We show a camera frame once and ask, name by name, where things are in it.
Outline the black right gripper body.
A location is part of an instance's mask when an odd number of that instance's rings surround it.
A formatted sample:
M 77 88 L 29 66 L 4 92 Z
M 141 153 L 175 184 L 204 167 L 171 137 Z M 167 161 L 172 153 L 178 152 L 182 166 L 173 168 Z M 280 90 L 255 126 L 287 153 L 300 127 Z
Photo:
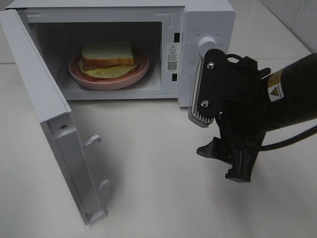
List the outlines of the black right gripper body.
M 260 80 L 269 75 L 270 68 L 258 69 L 256 60 L 250 57 L 233 56 L 236 62 L 228 60 L 228 78 L 225 83 L 225 97 L 216 121 L 220 137 L 197 149 L 205 158 L 231 159 L 233 147 L 259 152 L 264 133 L 252 123 L 260 113 Z

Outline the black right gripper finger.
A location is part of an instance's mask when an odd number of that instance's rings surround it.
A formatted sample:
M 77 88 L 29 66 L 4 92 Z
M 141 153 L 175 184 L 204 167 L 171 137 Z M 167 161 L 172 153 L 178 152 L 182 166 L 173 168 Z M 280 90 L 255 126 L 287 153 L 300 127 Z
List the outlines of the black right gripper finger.
M 238 183 L 251 182 L 258 152 L 233 147 L 230 149 L 230 156 L 232 167 L 228 170 L 225 178 Z

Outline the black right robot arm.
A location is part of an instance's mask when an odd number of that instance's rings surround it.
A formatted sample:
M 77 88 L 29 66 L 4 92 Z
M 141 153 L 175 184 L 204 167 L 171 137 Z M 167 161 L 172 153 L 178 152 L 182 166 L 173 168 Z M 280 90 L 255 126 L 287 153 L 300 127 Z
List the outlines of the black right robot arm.
M 312 127 L 292 138 L 263 145 L 267 132 L 317 117 L 317 56 L 310 54 L 271 72 L 256 60 L 209 50 L 195 85 L 192 115 L 201 127 L 215 121 L 220 136 L 197 153 L 231 165 L 226 178 L 250 182 L 261 151 L 279 149 L 316 134 Z

